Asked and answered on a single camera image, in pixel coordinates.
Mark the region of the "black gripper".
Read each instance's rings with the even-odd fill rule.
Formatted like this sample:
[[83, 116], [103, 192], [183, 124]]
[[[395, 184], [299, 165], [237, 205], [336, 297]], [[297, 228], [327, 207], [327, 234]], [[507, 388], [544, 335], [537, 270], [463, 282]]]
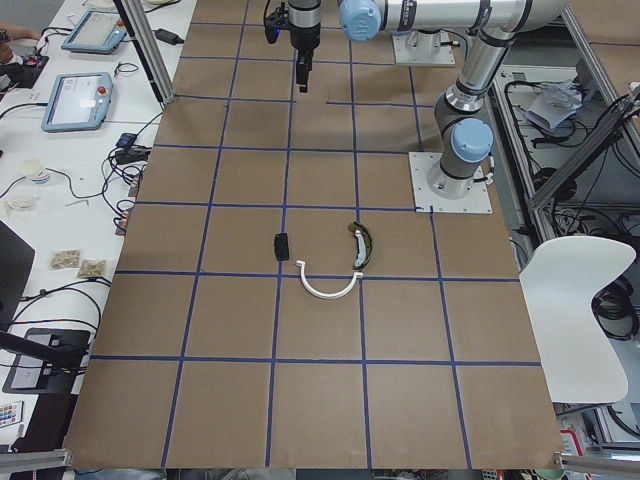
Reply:
[[300, 27], [290, 24], [290, 42], [299, 53], [296, 59], [296, 85], [300, 93], [308, 92], [308, 56], [320, 44], [321, 24], [312, 27]]

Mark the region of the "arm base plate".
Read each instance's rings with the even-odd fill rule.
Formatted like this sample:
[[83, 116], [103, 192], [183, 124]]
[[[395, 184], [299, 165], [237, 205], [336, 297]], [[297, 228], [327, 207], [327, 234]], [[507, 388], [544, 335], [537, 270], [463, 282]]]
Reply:
[[458, 180], [441, 169], [438, 152], [410, 152], [415, 211], [418, 213], [492, 214], [486, 175], [478, 166], [472, 178]]
[[454, 67], [449, 34], [410, 31], [392, 36], [395, 63], [405, 66]]

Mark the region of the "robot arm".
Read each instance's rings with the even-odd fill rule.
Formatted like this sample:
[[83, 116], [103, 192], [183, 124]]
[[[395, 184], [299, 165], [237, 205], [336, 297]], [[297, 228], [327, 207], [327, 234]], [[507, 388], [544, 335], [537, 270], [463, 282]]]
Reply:
[[484, 97], [516, 36], [547, 25], [566, 1], [340, 1], [346, 36], [366, 42], [380, 31], [468, 29], [474, 36], [454, 84], [438, 98], [434, 115], [444, 151], [428, 173], [437, 195], [459, 199], [474, 182], [493, 145], [491, 128], [477, 118]]
[[314, 51], [320, 44], [321, 1], [290, 0], [288, 20], [290, 42], [297, 52], [296, 84], [301, 93], [307, 93]]

